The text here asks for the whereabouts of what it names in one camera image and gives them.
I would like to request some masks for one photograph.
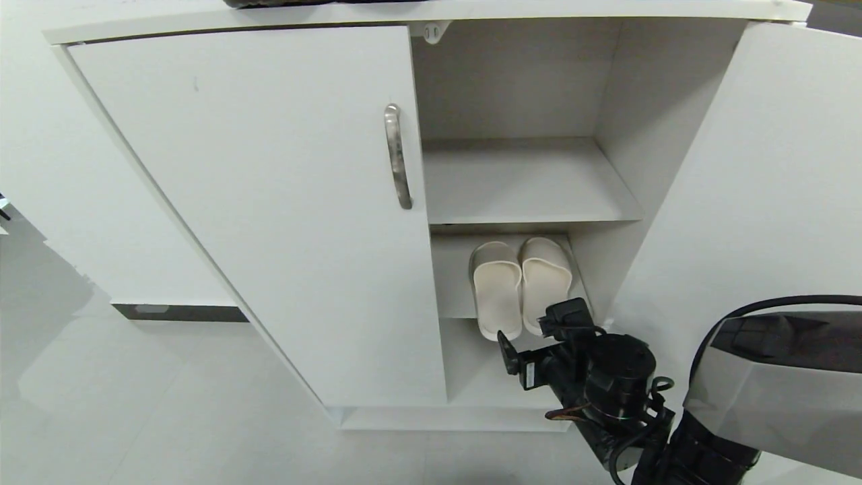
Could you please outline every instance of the pair of slippers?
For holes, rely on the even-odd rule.
[[[522,326],[541,336],[539,318],[554,303],[569,298],[572,266],[565,251],[546,237],[532,237],[520,257],[505,242],[482,244],[470,257],[470,276],[479,331],[496,341],[497,331],[509,340]]]

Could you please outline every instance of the white tile floor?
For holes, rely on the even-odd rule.
[[[128,322],[5,227],[3,485],[611,483],[575,432],[335,431],[250,325]],[[764,457],[747,483],[862,482]]]

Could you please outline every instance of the object on cabinet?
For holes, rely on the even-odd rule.
[[[559,244],[546,237],[532,237],[521,247],[524,328],[542,335],[539,318],[554,303],[568,299],[572,265]]]
[[[488,340],[521,335],[521,265],[505,242],[482,244],[470,258],[470,278],[476,299],[479,331]]]

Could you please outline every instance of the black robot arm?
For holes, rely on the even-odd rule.
[[[562,408],[545,417],[573,421],[617,485],[635,464],[632,485],[738,485],[760,450],[862,478],[862,313],[749,315],[803,304],[862,297],[771,299],[728,314],[696,354],[672,436],[661,392],[673,381],[653,376],[646,343],[596,327],[583,299],[540,319],[555,345],[518,353],[502,333],[497,340],[509,374],[524,390],[553,390]]]

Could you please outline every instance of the black cable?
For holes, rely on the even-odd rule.
[[[738,318],[745,317],[748,313],[758,312],[760,310],[766,310],[769,308],[776,308],[778,306],[791,306],[791,305],[857,305],[862,306],[862,296],[854,296],[854,295],[839,295],[839,294],[811,294],[811,295],[799,295],[799,296],[786,296],[782,298],[773,298],[773,299],[765,299],[763,301],[758,301],[756,303],[752,303],[751,305],[745,305],[741,308],[737,308],[732,312],[728,313],[724,318],[718,321],[715,325],[712,326],[712,329],[706,334],[706,337],[703,338],[703,341],[700,344],[700,347],[697,348],[697,353],[695,354],[695,359],[691,362],[691,371],[689,371],[689,384],[694,381],[695,372],[697,372],[697,366],[700,364],[701,358],[703,357],[703,352],[706,351],[706,345],[709,341],[709,338],[715,334],[715,331],[718,330],[718,327],[721,326],[721,322],[727,320],[728,318]]]
[[[620,478],[619,472],[616,470],[616,464],[620,460],[620,455],[622,452],[627,450],[629,446],[637,443],[638,441],[646,438],[647,436],[653,434],[653,431],[661,425],[662,421],[665,420],[665,409],[662,408],[658,414],[656,414],[655,418],[653,418],[649,424],[640,429],[640,431],[636,432],[629,438],[626,438],[624,441],[619,443],[613,451],[610,452],[610,460],[608,461],[608,468],[610,472],[610,478],[614,481],[615,485],[626,485],[625,482]]]

